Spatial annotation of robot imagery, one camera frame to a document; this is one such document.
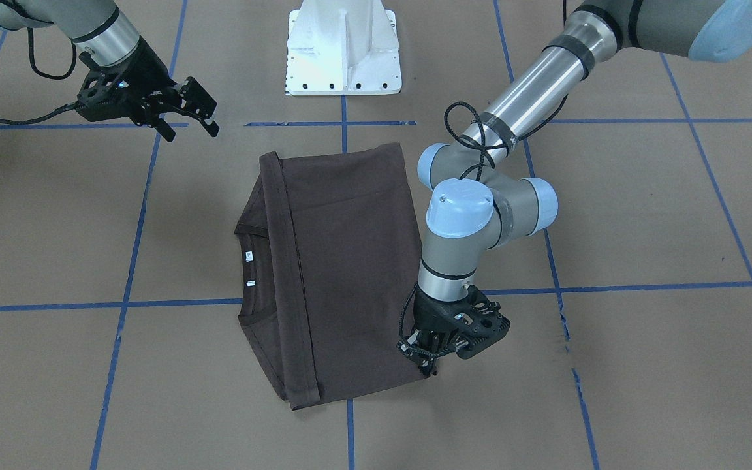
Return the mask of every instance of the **white plastic bracket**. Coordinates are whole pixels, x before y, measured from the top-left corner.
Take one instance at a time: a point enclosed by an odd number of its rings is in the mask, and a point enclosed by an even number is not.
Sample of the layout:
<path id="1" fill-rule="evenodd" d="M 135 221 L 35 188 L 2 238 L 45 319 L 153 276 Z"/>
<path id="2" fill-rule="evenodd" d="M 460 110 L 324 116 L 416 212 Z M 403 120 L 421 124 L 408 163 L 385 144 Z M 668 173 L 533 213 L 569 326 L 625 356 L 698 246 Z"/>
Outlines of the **white plastic bracket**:
<path id="1" fill-rule="evenodd" d="M 289 13 L 287 95 L 402 89 L 396 15 L 381 0 L 304 0 Z"/>

